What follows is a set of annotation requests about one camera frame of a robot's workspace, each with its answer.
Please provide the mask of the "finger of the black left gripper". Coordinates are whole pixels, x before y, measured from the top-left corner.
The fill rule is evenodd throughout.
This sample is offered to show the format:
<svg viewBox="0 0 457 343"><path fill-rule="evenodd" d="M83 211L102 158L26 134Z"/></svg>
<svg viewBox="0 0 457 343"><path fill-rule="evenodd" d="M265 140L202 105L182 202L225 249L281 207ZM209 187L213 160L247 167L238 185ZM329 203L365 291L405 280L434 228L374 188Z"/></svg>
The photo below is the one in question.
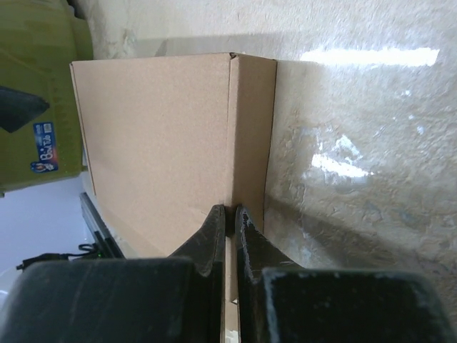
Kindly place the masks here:
<svg viewBox="0 0 457 343"><path fill-rule="evenodd" d="M1 128L14 133L49 109L49 103L40 96L1 86Z"/></svg>

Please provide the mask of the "cardboard box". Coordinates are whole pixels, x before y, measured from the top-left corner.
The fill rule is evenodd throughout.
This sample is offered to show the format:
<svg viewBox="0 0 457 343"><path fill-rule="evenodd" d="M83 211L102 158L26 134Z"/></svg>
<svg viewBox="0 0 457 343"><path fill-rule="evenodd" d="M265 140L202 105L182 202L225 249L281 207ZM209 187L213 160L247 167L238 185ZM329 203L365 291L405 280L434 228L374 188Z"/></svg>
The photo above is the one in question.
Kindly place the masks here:
<svg viewBox="0 0 457 343"><path fill-rule="evenodd" d="M171 256L212 207L263 222L277 63L237 53L75 61L71 78L96 203L138 252Z"/></svg>

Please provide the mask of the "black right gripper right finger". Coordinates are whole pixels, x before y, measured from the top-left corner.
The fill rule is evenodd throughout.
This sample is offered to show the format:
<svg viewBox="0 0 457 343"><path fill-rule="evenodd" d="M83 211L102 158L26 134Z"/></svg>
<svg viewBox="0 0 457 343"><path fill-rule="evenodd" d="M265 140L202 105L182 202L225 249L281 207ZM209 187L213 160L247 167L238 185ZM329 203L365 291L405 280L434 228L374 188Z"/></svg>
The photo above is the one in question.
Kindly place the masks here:
<svg viewBox="0 0 457 343"><path fill-rule="evenodd" d="M423 277L384 270L306 269L234 219L242 342L454 342L456 331Z"/></svg>

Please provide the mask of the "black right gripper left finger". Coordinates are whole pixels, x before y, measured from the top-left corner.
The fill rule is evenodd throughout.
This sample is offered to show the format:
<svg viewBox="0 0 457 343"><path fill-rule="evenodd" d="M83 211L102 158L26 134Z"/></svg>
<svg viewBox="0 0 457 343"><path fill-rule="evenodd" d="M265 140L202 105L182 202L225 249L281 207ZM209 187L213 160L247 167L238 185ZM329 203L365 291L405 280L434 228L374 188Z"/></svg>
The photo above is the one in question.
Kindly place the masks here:
<svg viewBox="0 0 457 343"><path fill-rule="evenodd" d="M39 262L1 309L3 342L220 342L226 210L171 256Z"/></svg>

